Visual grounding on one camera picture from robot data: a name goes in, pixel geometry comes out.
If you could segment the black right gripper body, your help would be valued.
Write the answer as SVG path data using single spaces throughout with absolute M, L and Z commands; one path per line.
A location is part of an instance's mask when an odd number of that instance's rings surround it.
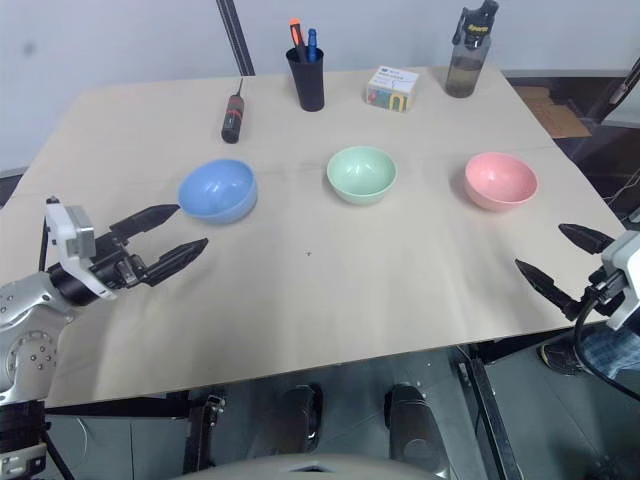
M 592 273 L 581 299 L 581 312 L 587 310 L 593 302 L 593 310 L 603 316 L 612 316 L 625 299 L 623 289 L 626 287 L 626 276 L 620 269 L 607 272 L 600 267 Z

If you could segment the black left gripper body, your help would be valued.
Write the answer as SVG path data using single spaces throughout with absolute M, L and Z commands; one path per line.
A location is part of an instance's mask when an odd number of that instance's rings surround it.
M 128 240 L 117 232 L 108 231 L 95 241 L 96 255 L 92 272 L 110 290 L 130 289 L 139 284 L 153 287 L 147 265 L 137 254 L 127 250 Z

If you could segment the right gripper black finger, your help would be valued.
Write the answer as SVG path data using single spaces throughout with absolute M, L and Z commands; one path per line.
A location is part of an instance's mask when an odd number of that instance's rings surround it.
M 531 287 L 556 306 L 569 321 L 577 319 L 582 309 L 579 301 L 558 288 L 554 280 L 537 267 L 519 259 L 515 260 L 515 265 Z
M 601 254 L 614 242 L 612 237 L 582 225 L 562 223 L 558 228 L 574 245 L 591 255 Z

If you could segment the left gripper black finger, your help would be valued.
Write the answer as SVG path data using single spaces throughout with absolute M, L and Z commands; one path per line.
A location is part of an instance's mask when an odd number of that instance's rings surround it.
M 177 204 L 153 205 L 112 224 L 110 230 L 121 240 L 128 240 L 162 225 L 179 209 Z
M 207 238 L 188 242 L 161 255 L 156 263 L 146 268 L 146 284 L 154 287 L 186 268 L 206 248 Z

